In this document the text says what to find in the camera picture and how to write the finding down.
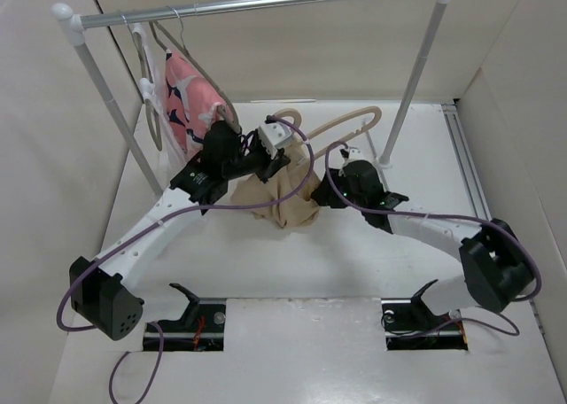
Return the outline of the beige t shirt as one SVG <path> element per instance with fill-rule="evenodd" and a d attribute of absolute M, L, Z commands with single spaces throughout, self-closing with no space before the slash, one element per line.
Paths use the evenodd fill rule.
<path fill-rule="evenodd" d="M 288 147 L 285 155 L 290 158 L 290 164 L 280 169 L 266 183 L 261 182 L 256 175 L 239 181 L 230 197 L 231 204 L 249 206 L 276 201 L 298 187 L 308 171 L 308 154 L 301 147 Z M 281 229 L 307 227 L 315 222 L 319 214 L 320 208 L 311 199 L 311 194 L 320 183 L 318 175 L 312 173 L 297 194 L 273 206 L 251 209 L 251 212 L 255 218 L 272 221 Z"/>

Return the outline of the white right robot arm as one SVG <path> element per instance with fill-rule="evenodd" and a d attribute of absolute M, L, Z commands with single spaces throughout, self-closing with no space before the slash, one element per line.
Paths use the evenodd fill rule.
<path fill-rule="evenodd" d="M 499 313 L 535 279 L 506 222 L 437 219 L 409 197 L 386 190 L 366 160 L 330 169 L 311 198 L 319 206 L 355 208 L 370 226 L 417 240 L 461 265 L 460 275 L 435 279 L 414 294 L 409 316 L 419 327 L 431 327 L 442 315 L 467 307 Z"/>

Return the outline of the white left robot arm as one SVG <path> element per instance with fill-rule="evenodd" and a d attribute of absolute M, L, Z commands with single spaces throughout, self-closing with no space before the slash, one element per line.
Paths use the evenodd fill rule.
<path fill-rule="evenodd" d="M 212 124 L 200 148 L 172 178 L 151 210 L 120 240 L 94 260 L 80 257 L 69 268 L 69 289 L 59 309 L 71 306 L 112 341 L 148 322 L 146 301 L 134 294 L 148 264 L 191 224 L 200 221 L 228 190 L 229 181 L 255 175 L 263 182 L 286 167 L 287 147 L 299 130 L 269 116 L 248 134 L 224 120 Z"/>

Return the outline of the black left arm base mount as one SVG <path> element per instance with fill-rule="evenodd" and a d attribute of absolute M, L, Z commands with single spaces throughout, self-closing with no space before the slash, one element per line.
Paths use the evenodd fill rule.
<path fill-rule="evenodd" d="M 222 352 L 227 300 L 200 298 L 184 286 L 171 283 L 187 300 L 177 319 L 158 320 L 163 332 L 164 352 Z"/>

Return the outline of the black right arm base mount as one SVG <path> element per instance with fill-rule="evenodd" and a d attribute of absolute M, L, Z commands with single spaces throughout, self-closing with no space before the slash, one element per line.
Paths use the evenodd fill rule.
<path fill-rule="evenodd" d="M 436 280 L 427 283 L 410 298 L 381 301 L 380 323 L 387 351 L 461 350 L 468 344 L 459 311 L 435 315 L 422 300 Z"/>

